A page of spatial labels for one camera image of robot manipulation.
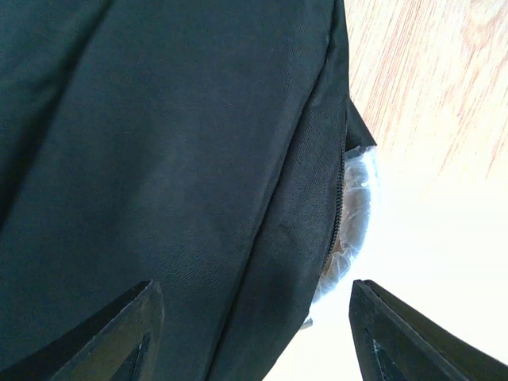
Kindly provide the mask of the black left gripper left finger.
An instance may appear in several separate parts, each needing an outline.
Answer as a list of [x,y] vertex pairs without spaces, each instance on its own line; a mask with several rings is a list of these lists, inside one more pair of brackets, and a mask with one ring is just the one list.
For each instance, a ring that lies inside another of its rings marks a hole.
[[164,326],[160,285],[144,281],[46,347],[1,371],[2,380],[151,380]]

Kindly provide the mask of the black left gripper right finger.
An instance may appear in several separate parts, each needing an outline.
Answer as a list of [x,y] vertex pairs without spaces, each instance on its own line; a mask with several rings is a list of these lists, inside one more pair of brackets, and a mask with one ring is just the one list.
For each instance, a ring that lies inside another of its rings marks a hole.
[[364,380],[507,379],[505,364],[371,280],[353,282],[348,317]]

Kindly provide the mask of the black student backpack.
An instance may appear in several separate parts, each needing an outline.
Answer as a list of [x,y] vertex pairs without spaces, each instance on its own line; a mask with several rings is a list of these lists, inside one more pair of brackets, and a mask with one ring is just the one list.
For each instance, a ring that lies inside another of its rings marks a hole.
[[156,380],[261,380],[341,220],[341,1],[1,4],[1,377],[138,283]]

